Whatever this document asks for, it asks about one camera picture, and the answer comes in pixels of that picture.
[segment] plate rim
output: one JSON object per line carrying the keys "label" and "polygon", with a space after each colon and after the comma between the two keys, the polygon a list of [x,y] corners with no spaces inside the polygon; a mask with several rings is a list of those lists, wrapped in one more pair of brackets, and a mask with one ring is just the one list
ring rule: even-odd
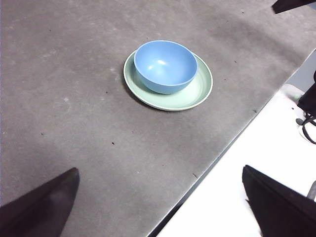
{"label": "plate rim", "polygon": [[142,98],[141,96],[139,96],[131,87],[131,85],[129,84],[128,80],[126,79],[126,65],[127,65],[127,62],[129,60],[129,58],[134,54],[136,53],[137,50],[135,50],[134,52],[132,52],[126,59],[125,63],[124,63],[124,67],[123,67],[123,74],[124,74],[124,80],[125,80],[125,83],[127,84],[129,90],[139,99],[141,100],[142,102],[144,102],[145,104],[151,106],[151,107],[154,107],[156,109],[159,109],[159,110],[164,110],[164,111],[183,111],[183,110],[188,110],[188,109],[191,109],[195,106],[198,106],[199,104],[203,103],[207,98],[208,96],[210,95],[211,91],[212,91],[212,88],[213,88],[213,75],[212,75],[212,72],[211,70],[209,69],[208,65],[199,57],[197,56],[195,53],[192,52],[192,54],[198,58],[199,60],[201,60],[201,62],[206,66],[210,76],[211,76],[211,87],[208,91],[208,93],[205,95],[205,97],[203,99],[201,99],[200,101],[198,101],[197,103],[193,104],[193,105],[190,105],[190,106],[186,106],[186,107],[180,107],[180,108],[171,108],[171,107],[164,107],[164,106],[158,106],[158,105],[155,105],[147,100],[145,100],[144,98]]}

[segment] blue bowl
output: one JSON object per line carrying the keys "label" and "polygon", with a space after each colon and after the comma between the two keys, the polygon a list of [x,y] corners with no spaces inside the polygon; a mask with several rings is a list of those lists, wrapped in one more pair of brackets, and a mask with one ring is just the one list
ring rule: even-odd
{"label": "blue bowl", "polygon": [[134,56],[141,82],[162,94],[185,88],[195,77],[198,63],[184,46],[165,40],[151,41],[138,48]]}

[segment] green plate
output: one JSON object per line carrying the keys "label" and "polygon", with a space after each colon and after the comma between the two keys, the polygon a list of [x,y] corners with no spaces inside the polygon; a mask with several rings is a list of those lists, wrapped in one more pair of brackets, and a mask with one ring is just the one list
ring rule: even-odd
{"label": "green plate", "polygon": [[202,103],[211,93],[212,73],[206,63],[197,55],[194,54],[197,58],[198,70],[192,82],[174,94],[159,94],[145,87],[137,77],[134,54],[135,52],[127,58],[124,64],[124,77],[129,89],[144,103],[166,111],[188,110]]}

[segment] table surface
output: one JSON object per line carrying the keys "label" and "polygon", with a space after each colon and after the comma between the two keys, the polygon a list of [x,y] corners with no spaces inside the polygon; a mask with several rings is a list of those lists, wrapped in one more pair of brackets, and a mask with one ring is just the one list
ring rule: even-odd
{"label": "table surface", "polygon": [[[274,1],[1,1],[1,202],[76,166],[62,236],[148,235],[316,45],[307,6]],[[144,42],[172,40],[211,68],[196,108],[164,112],[128,90]]]}

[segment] white surface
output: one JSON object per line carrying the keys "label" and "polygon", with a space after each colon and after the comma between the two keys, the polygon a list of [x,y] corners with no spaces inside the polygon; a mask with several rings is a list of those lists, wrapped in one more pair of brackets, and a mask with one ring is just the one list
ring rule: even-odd
{"label": "white surface", "polygon": [[[241,181],[246,164],[307,195],[316,180],[316,146],[301,135],[295,119],[303,111],[286,96],[301,93],[283,86],[158,237],[260,237]],[[316,138],[316,127],[306,128]]]}

